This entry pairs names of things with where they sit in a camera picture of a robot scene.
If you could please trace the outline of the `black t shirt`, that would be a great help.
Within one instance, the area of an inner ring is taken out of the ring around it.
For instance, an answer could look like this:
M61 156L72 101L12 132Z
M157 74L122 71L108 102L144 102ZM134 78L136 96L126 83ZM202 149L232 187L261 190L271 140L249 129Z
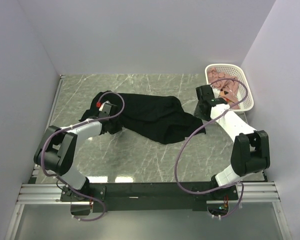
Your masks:
M152 141L163 145L184 141L196 129L203 126L200 118L184 111L175 96L156 96L134 93L114 93L103 95L99 92L90 104L80 122L100 115L99 104L108 101L116 105L111 115L117 114L123 106L123 112L116 118L104 122L105 131L113 135L126 128Z

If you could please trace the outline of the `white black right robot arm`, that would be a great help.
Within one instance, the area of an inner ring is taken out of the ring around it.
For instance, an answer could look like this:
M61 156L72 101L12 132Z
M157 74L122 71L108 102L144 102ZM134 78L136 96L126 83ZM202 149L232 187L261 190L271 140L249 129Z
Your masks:
M210 85L196 88L198 107L205 121L218 123L233 141L230 164L211 178L209 193L220 200L225 185L236 183L270 167L269 136L244 122L223 98L216 98Z

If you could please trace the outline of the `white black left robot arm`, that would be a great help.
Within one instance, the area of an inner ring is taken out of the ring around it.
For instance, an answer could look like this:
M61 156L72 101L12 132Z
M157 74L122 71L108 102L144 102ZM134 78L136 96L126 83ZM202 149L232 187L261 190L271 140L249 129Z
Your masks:
M72 195L78 201L86 200L90 195L90 181L74 166L75 153L88 138L120 131L122 126L117 117L106 119L119 111L118 106L106 101L89 113L79 127L60 132L60 127L49 126L34 154L34 163L41 166L41 157L44 157L44 169L71 186Z

